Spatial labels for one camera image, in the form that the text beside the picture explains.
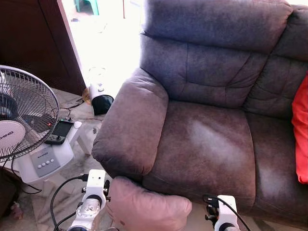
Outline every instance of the fan control panel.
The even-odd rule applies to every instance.
[[[31,154],[31,160],[38,177],[45,176],[60,167],[51,146]]]

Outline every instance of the sofa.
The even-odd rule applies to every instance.
[[[92,149],[112,176],[308,230],[292,101],[308,66],[308,7],[284,0],[147,0],[140,67]]]

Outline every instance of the tile floor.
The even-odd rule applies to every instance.
[[[56,89],[54,89],[54,92],[57,95],[61,107],[71,107],[80,102],[80,96]],[[63,117],[65,117],[66,113],[66,110],[61,111]],[[103,120],[104,115],[93,116],[92,107],[86,103],[83,103],[72,109],[71,116],[73,119],[83,122],[83,128],[87,138],[89,139],[89,145],[92,146],[97,131],[100,129],[101,121]],[[96,160],[82,152],[77,143],[74,144],[73,151],[75,154],[74,160],[72,160],[61,170],[61,175],[65,178],[79,175],[79,173],[88,173],[90,169],[102,169],[101,165]],[[74,184],[75,189],[71,195],[61,191],[57,195],[54,204],[54,211],[57,220],[64,218],[74,211],[76,209],[77,202],[79,202],[82,198],[80,189],[85,186],[85,183],[76,181]],[[42,188],[43,190],[48,187],[52,187],[52,185],[48,182],[42,182],[36,184],[35,186]],[[53,225],[50,217],[49,204],[54,191],[55,188],[47,197],[42,196],[42,194],[20,194],[18,202],[24,211],[23,219],[13,220],[11,217],[0,219],[0,231],[52,231]],[[212,231],[212,224],[209,221],[205,221],[204,215],[205,207],[202,205],[193,204],[193,209],[188,217],[187,225],[184,231]],[[244,217],[244,219],[253,231],[302,231],[300,229],[271,222],[264,222],[261,220],[256,221],[250,217]],[[70,226],[71,222],[72,218],[63,223],[61,227],[66,230]],[[115,226],[118,227],[120,231],[125,231],[121,225],[114,224],[107,213],[104,213],[102,222],[99,226],[99,231],[109,228],[110,226]]]

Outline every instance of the fan guard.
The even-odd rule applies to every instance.
[[[47,84],[26,71],[0,65],[0,163],[40,146],[58,115],[57,98]]]

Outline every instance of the phone screen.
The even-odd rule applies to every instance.
[[[65,121],[59,121],[55,129],[53,130],[53,135],[66,137],[68,132],[72,127],[72,123]]]

